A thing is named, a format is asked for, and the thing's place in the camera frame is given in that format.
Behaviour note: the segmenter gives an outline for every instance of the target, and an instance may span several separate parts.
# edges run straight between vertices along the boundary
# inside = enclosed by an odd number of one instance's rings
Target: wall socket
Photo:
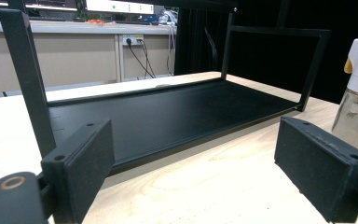
[[[127,39],[131,40],[131,45],[141,45],[141,41],[144,40],[144,35],[123,35],[123,46],[128,46]]]

